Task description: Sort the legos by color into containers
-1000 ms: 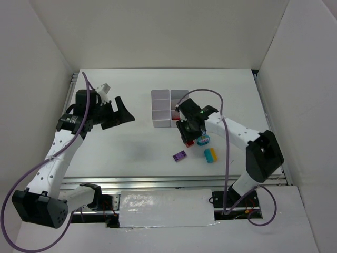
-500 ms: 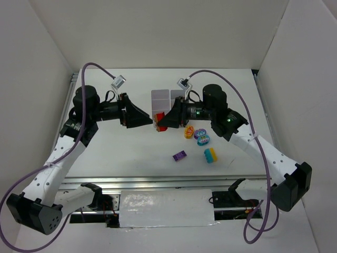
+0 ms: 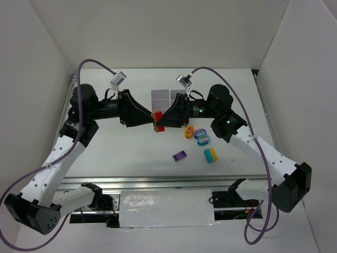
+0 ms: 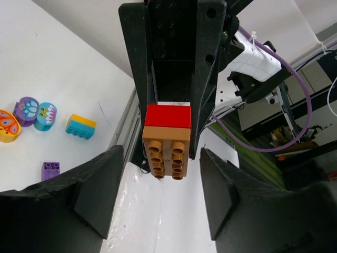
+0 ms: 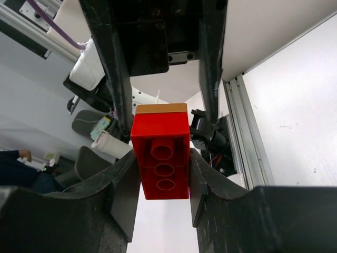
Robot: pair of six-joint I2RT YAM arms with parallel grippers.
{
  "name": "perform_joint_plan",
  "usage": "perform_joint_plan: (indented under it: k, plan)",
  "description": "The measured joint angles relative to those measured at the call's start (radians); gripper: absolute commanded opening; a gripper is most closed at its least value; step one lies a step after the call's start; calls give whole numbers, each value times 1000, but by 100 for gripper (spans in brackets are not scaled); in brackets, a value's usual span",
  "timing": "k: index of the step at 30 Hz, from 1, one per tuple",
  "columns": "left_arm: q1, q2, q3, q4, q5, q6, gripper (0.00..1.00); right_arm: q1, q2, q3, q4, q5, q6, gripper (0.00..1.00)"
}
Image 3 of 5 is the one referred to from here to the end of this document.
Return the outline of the red rectangular brick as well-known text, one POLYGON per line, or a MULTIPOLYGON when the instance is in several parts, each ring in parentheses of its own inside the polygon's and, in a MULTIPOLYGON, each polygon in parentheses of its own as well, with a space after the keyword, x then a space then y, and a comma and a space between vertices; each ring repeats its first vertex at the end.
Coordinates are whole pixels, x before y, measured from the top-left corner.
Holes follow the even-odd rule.
POLYGON ((158 110, 158 111, 154 111, 153 112, 153 119, 154 119, 154 126, 157 127, 157 122, 158 120, 160 120, 162 117, 162 111, 158 110))

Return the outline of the brown brick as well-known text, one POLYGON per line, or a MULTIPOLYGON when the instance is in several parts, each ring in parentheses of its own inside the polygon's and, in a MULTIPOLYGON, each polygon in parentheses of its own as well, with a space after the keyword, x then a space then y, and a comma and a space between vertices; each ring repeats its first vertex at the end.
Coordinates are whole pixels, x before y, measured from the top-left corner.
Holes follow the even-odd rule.
POLYGON ((157 125, 157 127, 154 126, 154 131, 155 132, 163 132, 163 131, 165 131, 165 127, 158 126, 158 125, 157 125))

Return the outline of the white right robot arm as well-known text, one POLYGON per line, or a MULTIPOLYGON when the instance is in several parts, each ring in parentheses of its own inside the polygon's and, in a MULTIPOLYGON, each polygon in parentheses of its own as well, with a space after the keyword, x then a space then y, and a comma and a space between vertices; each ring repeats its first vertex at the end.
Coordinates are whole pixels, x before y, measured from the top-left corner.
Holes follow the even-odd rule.
POLYGON ((228 88, 215 84, 207 99, 190 100, 177 94, 173 105, 157 120, 160 127, 180 128, 191 118, 210 118, 215 136, 238 148, 256 164, 268 168, 271 181, 261 189, 267 200, 289 213, 310 191, 312 169, 278 152, 262 138, 254 135, 242 117, 232 110, 233 97, 228 88))

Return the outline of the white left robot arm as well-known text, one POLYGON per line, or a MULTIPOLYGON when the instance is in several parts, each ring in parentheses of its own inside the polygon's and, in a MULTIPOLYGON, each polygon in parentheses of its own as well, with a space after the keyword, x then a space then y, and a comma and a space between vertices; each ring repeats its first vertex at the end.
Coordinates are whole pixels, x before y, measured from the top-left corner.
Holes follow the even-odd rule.
POLYGON ((10 193, 4 201, 7 210, 19 223, 47 235, 59 220, 81 207, 103 211, 113 208, 114 200, 93 183, 82 183, 77 189, 55 193, 76 159, 84 152, 98 131, 97 120, 119 118, 126 127, 153 123, 151 112, 137 103, 128 89, 117 97, 99 100, 89 84, 75 88, 70 99, 68 118, 56 144, 41 171, 19 194, 10 193))

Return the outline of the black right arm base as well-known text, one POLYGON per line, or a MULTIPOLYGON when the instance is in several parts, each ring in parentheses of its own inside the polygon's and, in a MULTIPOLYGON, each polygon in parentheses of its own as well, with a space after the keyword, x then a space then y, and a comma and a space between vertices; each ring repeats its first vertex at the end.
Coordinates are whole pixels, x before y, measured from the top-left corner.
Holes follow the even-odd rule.
POLYGON ((259 205, 258 200, 243 200, 233 191, 213 191, 208 201, 216 210, 249 210, 259 205))

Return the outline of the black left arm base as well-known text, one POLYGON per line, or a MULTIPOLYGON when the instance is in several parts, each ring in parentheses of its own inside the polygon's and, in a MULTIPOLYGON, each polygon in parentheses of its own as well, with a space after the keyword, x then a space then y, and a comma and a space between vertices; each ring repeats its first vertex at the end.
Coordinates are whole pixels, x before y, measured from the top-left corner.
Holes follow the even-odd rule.
POLYGON ((102 194, 101 204, 105 209, 119 211, 120 195, 119 194, 102 194))

